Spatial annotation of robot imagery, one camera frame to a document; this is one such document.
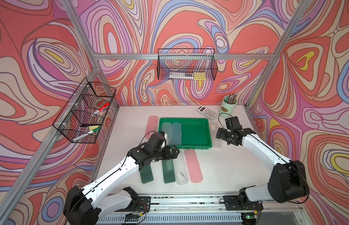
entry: green marker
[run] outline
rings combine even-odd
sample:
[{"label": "green marker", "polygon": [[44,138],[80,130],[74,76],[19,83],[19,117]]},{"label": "green marker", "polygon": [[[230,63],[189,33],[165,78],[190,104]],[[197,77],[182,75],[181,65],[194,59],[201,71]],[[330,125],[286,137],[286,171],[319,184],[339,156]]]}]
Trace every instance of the green marker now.
[{"label": "green marker", "polygon": [[99,131],[99,130],[100,130],[99,127],[96,128],[96,129],[93,129],[93,130],[91,130],[91,131],[89,131],[89,132],[87,132],[87,133],[85,133],[85,134],[82,134],[81,136],[78,136],[78,137],[74,138],[73,141],[74,141],[74,142],[75,142],[75,141],[78,141],[79,139],[82,139],[82,138],[84,138],[84,137],[87,137],[88,135],[93,134],[94,132],[97,132],[97,131]]}]

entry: pink pencil case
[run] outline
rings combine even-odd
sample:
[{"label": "pink pencil case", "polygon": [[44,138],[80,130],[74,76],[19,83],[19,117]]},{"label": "pink pencil case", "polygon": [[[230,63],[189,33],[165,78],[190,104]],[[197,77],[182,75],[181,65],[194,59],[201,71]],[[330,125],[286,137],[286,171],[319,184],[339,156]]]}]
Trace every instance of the pink pencil case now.
[{"label": "pink pencil case", "polygon": [[[146,133],[150,132],[150,131],[155,131],[157,132],[157,124],[158,124],[158,116],[156,115],[150,115],[150,117],[148,118],[148,122],[147,122],[147,127],[146,127]],[[151,135],[154,134],[154,132],[150,132],[145,136],[145,139],[150,139]]]},{"label": "pink pencil case", "polygon": [[188,172],[190,174],[190,179],[192,183],[199,183],[203,180],[201,168],[199,167],[199,162],[194,149],[187,149],[185,151],[186,164]]}]

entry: marker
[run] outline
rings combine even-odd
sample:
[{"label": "marker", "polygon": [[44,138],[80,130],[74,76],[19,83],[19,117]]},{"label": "marker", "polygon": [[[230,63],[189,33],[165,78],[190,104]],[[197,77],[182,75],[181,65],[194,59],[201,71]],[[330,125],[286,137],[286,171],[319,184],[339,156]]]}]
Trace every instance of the marker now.
[{"label": "marker", "polygon": [[104,110],[107,106],[109,106],[109,102],[107,102],[104,106],[102,106],[100,109],[96,110],[91,116],[95,116],[96,114],[99,114],[100,111]]},{"label": "marker", "polygon": [[75,137],[75,138],[73,139],[73,141],[74,141],[74,142],[75,142],[75,141],[78,141],[79,139],[82,139],[82,138],[84,138],[84,137],[87,137],[88,135],[93,134],[94,132],[97,132],[97,131],[99,131],[99,130],[100,130],[99,127],[96,128],[96,129],[93,129],[93,130],[91,130],[91,131],[89,131],[89,132],[87,132],[87,133],[85,133],[85,134],[82,134],[81,136]]}]

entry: red marker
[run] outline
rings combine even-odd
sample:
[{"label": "red marker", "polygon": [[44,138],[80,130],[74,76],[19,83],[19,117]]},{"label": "red marker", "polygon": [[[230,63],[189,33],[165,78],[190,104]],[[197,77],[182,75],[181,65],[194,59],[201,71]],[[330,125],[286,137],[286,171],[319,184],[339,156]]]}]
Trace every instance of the red marker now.
[{"label": "red marker", "polygon": [[98,114],[100,111],[104,110],[105,108],[107,108],[107,106],[109,106],[109,102],[107,102],[104,106],[102,106],[100,109],[98,109],[97,111],[95,111],[93,114]]}]

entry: bracket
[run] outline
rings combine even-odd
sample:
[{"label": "bracket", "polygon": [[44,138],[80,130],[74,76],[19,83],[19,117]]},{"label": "bracket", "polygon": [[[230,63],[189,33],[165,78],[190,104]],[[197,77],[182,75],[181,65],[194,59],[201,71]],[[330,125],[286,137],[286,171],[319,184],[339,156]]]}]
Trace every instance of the bracket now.
[{"label": "bracket", "polygon": [[150,206],[151,206],[150,196],[138,196],[137,193],[130,187],[125,187],[123,188],[123,190],[127,191],[130,194],[132,201],[127,208],[119,209],[116,212],[129,212],[129,211],[133,212],[133,211],[136,211],[136,209],[143,209],[146,212],[150,211]]},{"label": "bracket", "polygon": [[263,210],[262,201],[251,202],[246,204],[246,208],[238,203],[238,196],[223,196],[223,202],[227,211],[239,211],[239,210]]}]

